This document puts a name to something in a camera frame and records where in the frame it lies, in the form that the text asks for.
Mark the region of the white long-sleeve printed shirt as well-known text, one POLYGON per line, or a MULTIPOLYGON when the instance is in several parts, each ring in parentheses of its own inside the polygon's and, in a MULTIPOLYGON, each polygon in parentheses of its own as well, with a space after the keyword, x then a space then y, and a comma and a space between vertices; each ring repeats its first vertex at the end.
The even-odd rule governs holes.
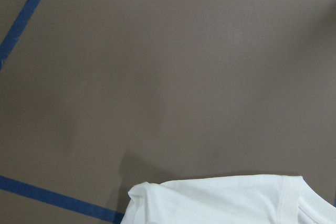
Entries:
POLYGON ((335 223, 301 176, 244 175, 141 183, 123 223, 335 223))

